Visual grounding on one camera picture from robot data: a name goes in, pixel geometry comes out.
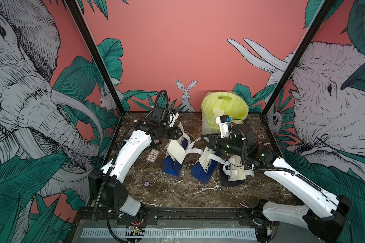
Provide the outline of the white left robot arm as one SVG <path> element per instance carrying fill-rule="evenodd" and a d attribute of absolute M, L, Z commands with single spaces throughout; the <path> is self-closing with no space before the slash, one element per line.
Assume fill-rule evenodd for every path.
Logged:
<path fill-rule="evenodd" d="M 142 221 L 144 206 L 129 195 L 123 182 L 140 154 L 147 148 L 160 144 L 160 140 L 178 141 L 183 132 L 175 126 L 178 113 L 174 109 L 158 105 L 160 98 L 167 98 L 166 90 L 161 90 L 151 111 L 127 128 L 118 144 L 111 161 L 101 169 L 93 169 L 88 175 L 91 197 L 95 201 L 91 221 L 97 221 L 100 204 L 111 210 L 130 215 L 135 221 Z"/>

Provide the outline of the dark takeout bag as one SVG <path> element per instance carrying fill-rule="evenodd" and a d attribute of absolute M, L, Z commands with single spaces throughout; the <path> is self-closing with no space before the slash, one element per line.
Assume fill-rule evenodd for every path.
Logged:
<path fill-rule="evenodd" d="M 220 166 L 222 186 L 235 187 L 241 185 L 246 182 L 247 177 L 254 177 L 254 172 L 244 167 L 240 156 L 233 155 Z"/>

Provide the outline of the white receipt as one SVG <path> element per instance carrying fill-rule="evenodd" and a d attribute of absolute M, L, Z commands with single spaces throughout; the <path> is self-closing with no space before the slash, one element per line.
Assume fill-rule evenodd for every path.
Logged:
<path fill-rule="evenodd" d="M 185 141 L 185 138 L 180 138 L 179 140 L 171 140 L 168 142 L 166 146 L 166 157 L 171 157 L 173 160 L 176 160 L 179 164 L 183 164 L 184 159 L 187 155 L 185 149 L 182 144 Z"/>

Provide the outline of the blue takeout bag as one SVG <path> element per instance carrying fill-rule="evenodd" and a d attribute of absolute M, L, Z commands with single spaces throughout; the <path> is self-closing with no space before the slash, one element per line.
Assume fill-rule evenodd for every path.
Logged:
<path fill-rule="evenodd" d="M 195 148 L 195 144 L 200 140 L 201 138 L 198 138 L 191 142 L 185 152 L 186 155 L 193 153 L 200 155 L 191 169 L 191 175 L 200 182 L 208 184 L 218 164 L 223 165 L 225 160 L 221 157 L 221 151 L 211 150 L 207 146 L 205 149 Z"/>
<path fill-rule="evenodd" d="M 183 161 L 185 159 L 185 150 L 188 144 L 191 142 L 190 137 L 185 133 L 182 123 L 178 125 L 183 135 L 177 139 L 170 139 L 167 143 L 166 157 L 163 161 L 162 171 L 164 173 L 178 177 L 182 168 Z"/>

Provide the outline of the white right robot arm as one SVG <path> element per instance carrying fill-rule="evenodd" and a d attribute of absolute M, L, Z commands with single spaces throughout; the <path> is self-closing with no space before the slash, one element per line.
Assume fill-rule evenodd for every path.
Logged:
<path fill-rule="evenodd" d="M 318 186 L 290 166 L 270 148 L 255 142 L 253 130 L 246 124 L 224 122 L 220 133 L 202 135 L 205 145 L 215 152 L 239 156 L 248 172 L 261 172 L 277 181 L 304 204 L 279 205 L 270 201 L 260 207 L 266 221 L 280 221 L 308 229 L 326 243 L 335 243 L 342 233 L 351 200 Z"/>

